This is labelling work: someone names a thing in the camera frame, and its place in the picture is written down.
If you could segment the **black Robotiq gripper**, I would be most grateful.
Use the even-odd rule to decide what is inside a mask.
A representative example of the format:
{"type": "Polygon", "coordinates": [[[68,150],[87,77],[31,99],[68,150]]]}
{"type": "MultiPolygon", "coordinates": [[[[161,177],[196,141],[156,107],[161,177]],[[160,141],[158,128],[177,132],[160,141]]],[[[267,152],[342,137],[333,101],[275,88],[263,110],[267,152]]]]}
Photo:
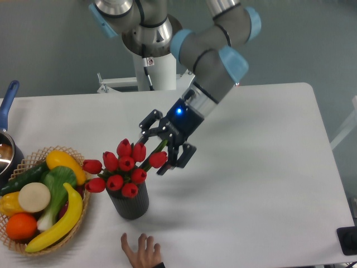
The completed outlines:
{"type": "Polygon", "coordinates": [[[174,105],[165,116],[154,109],[139,124],[141,136],[138,143],[145,144],[154,136],[168,141],[168,159],[159,168],[157,175],[164,175],[169,169],[184,168],[187,165],[197,148],[185,141],[203,121],[204,117],[190,106],[174,105]]]}

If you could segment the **bare human hand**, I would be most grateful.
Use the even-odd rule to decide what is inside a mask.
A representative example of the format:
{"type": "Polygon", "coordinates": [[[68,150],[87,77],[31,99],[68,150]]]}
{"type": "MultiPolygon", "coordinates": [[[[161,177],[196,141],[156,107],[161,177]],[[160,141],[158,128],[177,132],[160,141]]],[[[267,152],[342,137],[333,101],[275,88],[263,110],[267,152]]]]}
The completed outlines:
{"type": "Polygon", "coordinates": [[[161,257],[161,246],[154,243],[153,236],[147,236],[145,233],[138,238],[138,250],[133,251],[127,241],[127,234],[121,236],[121,247],[127,256],[129,263],[135,268],[164,267],[161,257]]]}

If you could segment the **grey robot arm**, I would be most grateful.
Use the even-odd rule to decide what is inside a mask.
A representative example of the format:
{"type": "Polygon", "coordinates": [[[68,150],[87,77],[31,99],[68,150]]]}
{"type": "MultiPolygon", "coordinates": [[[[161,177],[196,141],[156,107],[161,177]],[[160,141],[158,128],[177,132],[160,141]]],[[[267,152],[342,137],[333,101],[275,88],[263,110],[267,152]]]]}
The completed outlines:
{"type": "Polygon", "coordinates": [[[167,142],[168,159],[158,170],[183,168],[196,151],[187,142],[211,111],[249,69],[238,53],[254,39],[261,20],[239,1],[207,1],[213,25],[201,33],[185,30],[168,14],[166,1],[92,1],[89,10],[108,37],[119,36],[133,55],[140,91],[176,88],[176,64],[193,74],[182,97],[166,115],[152,111],[141,123],[140,142],[167,142]]]}

